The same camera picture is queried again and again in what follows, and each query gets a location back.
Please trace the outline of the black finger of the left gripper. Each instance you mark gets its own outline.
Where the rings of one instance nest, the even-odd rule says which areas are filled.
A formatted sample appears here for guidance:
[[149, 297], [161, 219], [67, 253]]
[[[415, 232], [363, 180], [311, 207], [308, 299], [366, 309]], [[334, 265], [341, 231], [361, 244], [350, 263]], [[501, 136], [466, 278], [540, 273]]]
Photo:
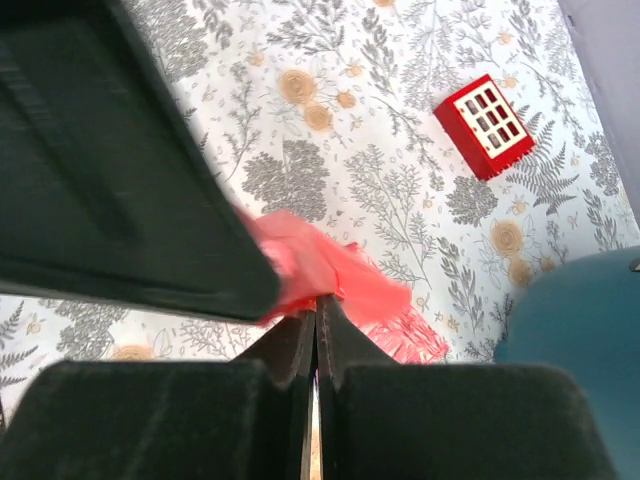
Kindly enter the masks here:
[[1, 290], [247, 323], [279, 297], [118, 1], [1, 5]]

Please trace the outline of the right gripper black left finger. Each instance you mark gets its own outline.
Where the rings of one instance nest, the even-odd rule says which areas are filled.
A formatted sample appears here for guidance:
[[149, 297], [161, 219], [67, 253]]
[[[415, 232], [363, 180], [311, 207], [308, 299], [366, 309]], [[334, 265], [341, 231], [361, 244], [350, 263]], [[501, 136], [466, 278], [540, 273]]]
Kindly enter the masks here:
[[315, 316], [229, 362], [61, 361], [1, 438], [5, 479], [306, 479]]

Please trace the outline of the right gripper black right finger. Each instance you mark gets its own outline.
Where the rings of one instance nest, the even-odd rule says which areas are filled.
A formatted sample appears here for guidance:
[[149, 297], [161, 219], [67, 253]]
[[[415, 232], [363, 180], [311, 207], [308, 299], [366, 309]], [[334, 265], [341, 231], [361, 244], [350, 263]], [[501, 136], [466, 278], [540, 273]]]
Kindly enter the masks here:
[[585, 395], [540, 365], [405, 365], [316, 314], [326, 479], [613, 479]]

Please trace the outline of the red plastic trash bag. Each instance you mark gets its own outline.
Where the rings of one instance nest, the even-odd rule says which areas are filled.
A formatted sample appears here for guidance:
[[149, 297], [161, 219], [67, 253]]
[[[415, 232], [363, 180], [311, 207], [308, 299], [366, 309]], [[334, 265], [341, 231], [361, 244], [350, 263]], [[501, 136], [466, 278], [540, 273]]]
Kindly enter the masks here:
[[268, 323], [334, 296], [348, 320], [402, 364], [441, 362], [449, 346], [411, 304], [411, 289], [387, 277], [356, 242], [342, 245], [288, 210], [261, 217], [237, 212], [280, 281]]

